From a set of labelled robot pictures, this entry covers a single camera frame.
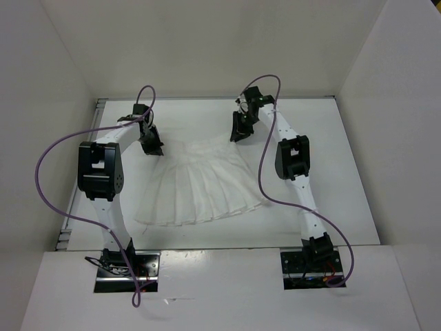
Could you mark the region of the white pleated skirt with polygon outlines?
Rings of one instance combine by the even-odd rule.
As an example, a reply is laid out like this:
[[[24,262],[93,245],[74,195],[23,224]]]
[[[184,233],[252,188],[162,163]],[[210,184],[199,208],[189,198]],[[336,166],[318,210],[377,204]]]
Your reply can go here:
[[[229,134],[167,140],[134,216],[144,225],[182,226],[251,212],[266,203]]]

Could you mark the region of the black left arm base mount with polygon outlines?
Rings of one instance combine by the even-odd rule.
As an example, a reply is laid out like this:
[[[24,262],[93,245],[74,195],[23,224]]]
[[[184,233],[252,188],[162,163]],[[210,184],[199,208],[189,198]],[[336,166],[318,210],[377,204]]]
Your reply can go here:
[[[137,251],[132,257],[132,268],[141,292],[158,292],[158,276],[160,252]],[[104,262],[104,256],[99,259],[86,257],[86,261],[97,267],[94,293],[134,292],[135,282],[122,258],[114,263]]]

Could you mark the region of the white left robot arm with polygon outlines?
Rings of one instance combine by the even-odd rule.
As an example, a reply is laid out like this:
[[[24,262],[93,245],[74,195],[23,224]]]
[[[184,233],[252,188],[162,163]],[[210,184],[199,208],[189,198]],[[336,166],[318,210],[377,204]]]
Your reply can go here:
[[[137,258],[121,209],[124,186],[121,155],[139,142],[146,155],[162,156],[163,143],[153,124],[153,114],[132,123],[137,115],[119,119],[118,125],[95,141],[79,146],[78,187],[91,201],[103,226],[104,249],[100,259],[89,261],[111,274],[127,276],[137,267]]]

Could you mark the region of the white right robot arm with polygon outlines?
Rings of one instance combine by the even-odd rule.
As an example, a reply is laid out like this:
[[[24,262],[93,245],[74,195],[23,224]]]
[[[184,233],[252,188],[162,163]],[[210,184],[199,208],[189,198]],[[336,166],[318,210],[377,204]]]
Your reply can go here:
[[[309,139],[299,135],[274,107],[275,99],[263,95],[256,86],[246,89],[236,100],[238,110],[233,112],[230,140],[238,142],[254,133],[254,124],[262,122],[271,131],[269,136],[277,143],[275,171],[279,179],[296,192],[305,211],[300,223],[302,263],[310,271],[317,271],[330,260],[334,246],[321,221],[315,215],[316,203],[309,181]]]

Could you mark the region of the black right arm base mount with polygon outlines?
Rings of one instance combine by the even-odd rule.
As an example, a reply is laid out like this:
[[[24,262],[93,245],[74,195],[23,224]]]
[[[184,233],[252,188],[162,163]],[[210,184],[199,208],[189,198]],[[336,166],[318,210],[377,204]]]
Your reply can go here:
[[[326,262],[313,266],[307,265],[300,249],[281,250],[280,261],[284,290],[328,288],[327,282],[337,284],[345,277],[337,250]]]

